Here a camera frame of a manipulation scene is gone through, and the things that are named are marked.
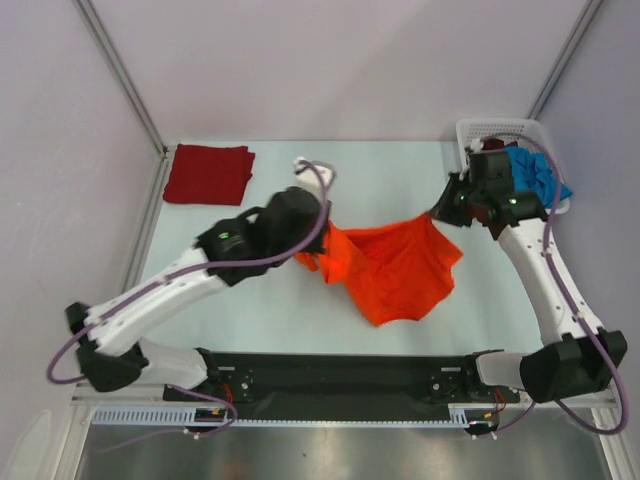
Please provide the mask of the orange t shirt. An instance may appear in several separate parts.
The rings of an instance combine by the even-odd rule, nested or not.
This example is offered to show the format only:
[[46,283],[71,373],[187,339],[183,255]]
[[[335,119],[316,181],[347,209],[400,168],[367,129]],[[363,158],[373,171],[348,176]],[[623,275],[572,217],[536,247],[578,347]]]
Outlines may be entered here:
[[427,214],[374,228],[330,224],[322,248],[295,260],[327,284],[344,285],[375,327],[424,318],[454,290],[453,268],[463,257]]

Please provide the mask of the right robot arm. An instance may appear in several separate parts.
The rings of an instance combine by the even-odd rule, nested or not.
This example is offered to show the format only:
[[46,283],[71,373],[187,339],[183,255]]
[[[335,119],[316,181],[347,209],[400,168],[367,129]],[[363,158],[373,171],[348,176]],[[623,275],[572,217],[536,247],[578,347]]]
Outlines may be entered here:
[[540,330],[543,346],[534,353],[477,354],[475,367],[461,376],[469,399],[484,401],[506,386],[547,403],[609,386],[626,339],[607,330],[583,300],[551,239],[546,209],[535,192],[516,191],[505,151],[469,154],[429,215],[456,227],[479,222],[490,231],[522,281]]

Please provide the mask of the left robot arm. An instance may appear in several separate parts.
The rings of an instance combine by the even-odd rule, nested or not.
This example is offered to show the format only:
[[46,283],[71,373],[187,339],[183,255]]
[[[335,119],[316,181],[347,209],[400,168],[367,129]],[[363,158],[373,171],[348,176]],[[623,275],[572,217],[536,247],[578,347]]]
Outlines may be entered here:
[[76,359],[98,392],[135,383],[164,384],[175,395],[209,400],[222,377],[205,348],[178,349],[146,333],[185,307],[278,268],[298,252],[321,251],[330,203],[324,191],[289,187],[263,207],[218,221],[159,274],[114,300],[66,308]]

